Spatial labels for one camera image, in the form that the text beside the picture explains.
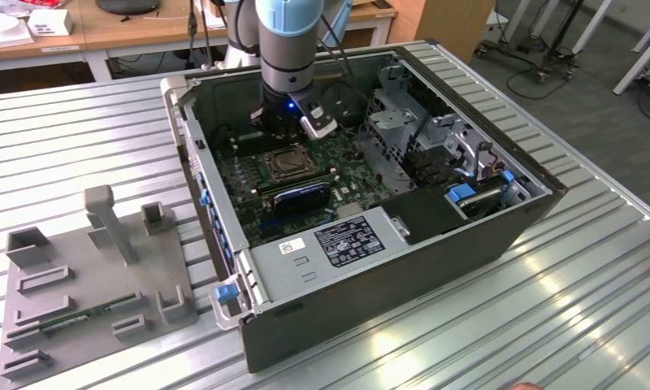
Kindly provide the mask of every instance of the white sticker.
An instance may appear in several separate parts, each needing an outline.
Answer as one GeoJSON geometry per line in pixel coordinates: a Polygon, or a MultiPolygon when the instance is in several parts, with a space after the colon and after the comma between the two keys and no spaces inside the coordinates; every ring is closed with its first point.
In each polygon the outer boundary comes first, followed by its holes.
{"type": "Polygon", "coordinates": [[[71,46],[55,46],[55,47],[43,47],[41,51],[43,53],[51,53],[54,51],[69,51],[69,50],[78,50],[78,45],[71,46]]]}
{"type": "Polygon", "coordinates": [[[305,248],[305,242],[303,242],[303,239],[301,239],[301,238],[282,242],[279,244],[281,254],[289,254],[289,253],[295,252],[297,250],[299,250],[302,248],[305,248]]]}

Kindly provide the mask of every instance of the wooden desk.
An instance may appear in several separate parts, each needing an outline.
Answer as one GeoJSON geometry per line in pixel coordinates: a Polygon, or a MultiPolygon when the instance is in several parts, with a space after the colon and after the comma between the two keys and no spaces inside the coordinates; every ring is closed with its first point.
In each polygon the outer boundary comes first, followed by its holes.
{"type": "Polygon", "coordinates": [[[79,0],[71,0],[65,5],[74,23],[71,34],[67,37],[33,37],[33,43],[27,45],[2,47],[0,49],[0,71],[83,61],[82,52],[86,50],[86,44],[78,2],[79,0]]]}
{"type": "MultiPolygon", "coordinates": [[[[78,0],[83,16],[83,32],[89,51],[89,65],[95,81],[110,80],[106,60],[125,55],[158,53],[189,48],[187,0],[162,0],[157,11],[131,16],[121,23],[118,15],[111,15],[95,7],[95,0],[78,0]]],[[[393,9],[379,9],[363,4],[351,10],[347,30],[374,30],[370,45],[383,45],[387,40],[393,9]]],[[[209,30],[210,46],[229,43],[223,28],[209,30]]],[[[205,47],[205,31],[198,28],[194,47],[205,47]]]]}
{"type": "MultiPolygon", "coordinates": [[[[34,38],[37,43],[31,45],[0,49],[0,70],[85,61],[95,81],[107,81],[111,79],[106,62],[109,59],[189,48],[187,0],[161,0],[158,14],[154,11],[131,16],[125,22],[121,22],[122,16],[98,9],[95,0],[71,0],[66,7],[71,15],[77,16],[74,34],[69,37],[37,37],[34,38]],[[79,48],[57,55],[41,55],[39,49],[43,46],[79,46],[79,48]]],[[[382,45],[386,43],[390,23],[395,15],[393,9],[379,9],[373,4],[357,6],[351,11],[346,29],[373,29],[370,45],[382,45]]],[[[210,30],[209,36],[210,46],[229,43],[222,28],[210,30]]],[[[205,47],[205,45],[205,31],[199,27],[194,47],[205,47]]]]}

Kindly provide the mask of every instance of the metal bracket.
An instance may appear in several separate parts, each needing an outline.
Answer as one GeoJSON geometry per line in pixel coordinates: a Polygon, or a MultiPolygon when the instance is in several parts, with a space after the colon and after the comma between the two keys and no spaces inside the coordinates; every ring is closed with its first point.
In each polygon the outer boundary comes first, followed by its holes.
{"type": "Polygon", "coordinates": [[[173,143],[175,146],[181,145],[181,132],[177,128],[175,116],[173,115],[173,107],[178,99],[190,90],[185,76],[171,76],[161,80],[161,96],[163,97],[165,113],[169,118],[169,125],[171,126],[173,143]]]}

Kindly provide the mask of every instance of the power supply label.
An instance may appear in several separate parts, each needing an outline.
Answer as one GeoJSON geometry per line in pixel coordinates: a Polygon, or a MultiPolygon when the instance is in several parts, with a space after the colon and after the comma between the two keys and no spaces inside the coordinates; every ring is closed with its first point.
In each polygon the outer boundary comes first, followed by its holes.
{"type": "Polygon", "coordinates": [[[317,242],[337,268],[385,250],[363,217],[357,217],[315,232],[317,242]]]}

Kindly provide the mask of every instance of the green circuit board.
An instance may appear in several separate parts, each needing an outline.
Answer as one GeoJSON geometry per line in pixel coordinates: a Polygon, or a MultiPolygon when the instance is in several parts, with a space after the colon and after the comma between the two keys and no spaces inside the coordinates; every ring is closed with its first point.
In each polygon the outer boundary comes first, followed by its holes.
{"type": "Polygon", "coordinates": [[[345,132],[258,153],[254,145],[265,149],[269,140],[253,140],[247,147],[231,141],[231,147],[217,152],[217,167],[251,247],[333,222],[341,206],[357,203],[366,210],[390,197],[345,132]],[[319,183],[330,185],[327,206],[275,218],[274,196],[319,183]]]}

